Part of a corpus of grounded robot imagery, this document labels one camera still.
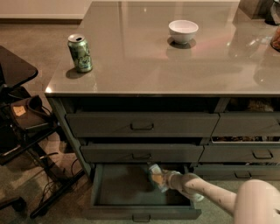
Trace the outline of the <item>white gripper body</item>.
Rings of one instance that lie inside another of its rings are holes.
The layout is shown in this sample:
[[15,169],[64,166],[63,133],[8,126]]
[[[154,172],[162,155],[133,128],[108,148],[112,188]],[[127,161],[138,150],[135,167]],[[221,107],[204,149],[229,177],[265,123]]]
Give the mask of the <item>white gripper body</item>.
[[183,189],[183,175],[178,171],[168,171],[165,174],[165,183],[169,189]]

